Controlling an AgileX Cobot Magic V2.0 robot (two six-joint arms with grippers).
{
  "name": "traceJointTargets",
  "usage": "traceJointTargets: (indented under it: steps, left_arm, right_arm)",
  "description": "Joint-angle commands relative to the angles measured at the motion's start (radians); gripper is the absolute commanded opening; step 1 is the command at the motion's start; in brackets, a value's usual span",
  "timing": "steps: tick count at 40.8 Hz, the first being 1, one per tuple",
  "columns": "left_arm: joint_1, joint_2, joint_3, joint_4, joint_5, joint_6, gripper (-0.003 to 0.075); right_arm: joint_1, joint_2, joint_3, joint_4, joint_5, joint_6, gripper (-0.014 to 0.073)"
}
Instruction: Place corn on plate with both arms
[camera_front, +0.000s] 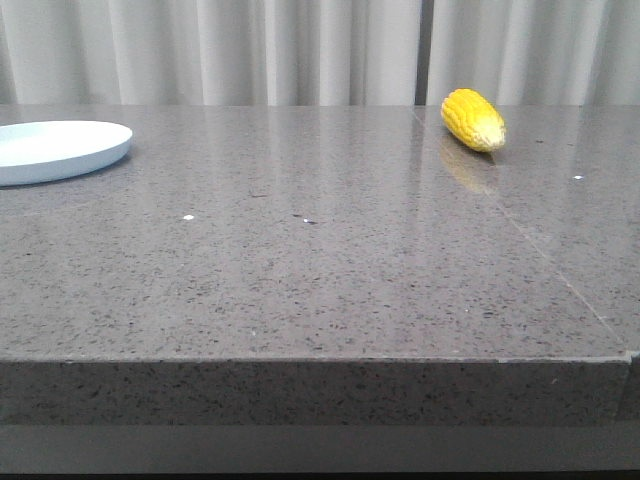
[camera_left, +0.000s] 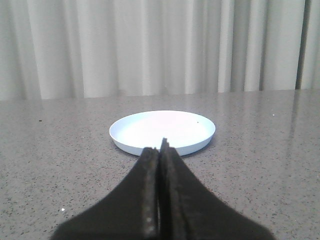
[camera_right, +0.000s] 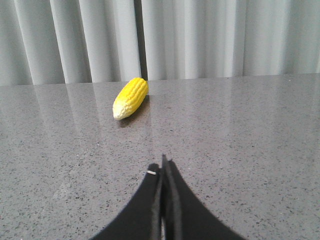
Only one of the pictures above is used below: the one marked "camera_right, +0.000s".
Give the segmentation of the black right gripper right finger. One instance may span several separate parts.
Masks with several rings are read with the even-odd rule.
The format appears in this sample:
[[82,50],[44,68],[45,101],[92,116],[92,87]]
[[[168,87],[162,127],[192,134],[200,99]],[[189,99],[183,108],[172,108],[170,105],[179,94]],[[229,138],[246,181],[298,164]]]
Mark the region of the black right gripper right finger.
[[167,240],[242,240],[195,196],[175,162],[162,155],[162,217]]

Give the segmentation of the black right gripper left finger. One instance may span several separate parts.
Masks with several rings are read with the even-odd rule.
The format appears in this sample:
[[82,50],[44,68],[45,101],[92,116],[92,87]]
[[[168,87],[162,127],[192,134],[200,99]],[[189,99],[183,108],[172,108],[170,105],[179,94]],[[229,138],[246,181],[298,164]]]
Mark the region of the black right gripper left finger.
[[156,163],[148,166],[144,179],[125,208],[94,240],[160,240],[163,178]]

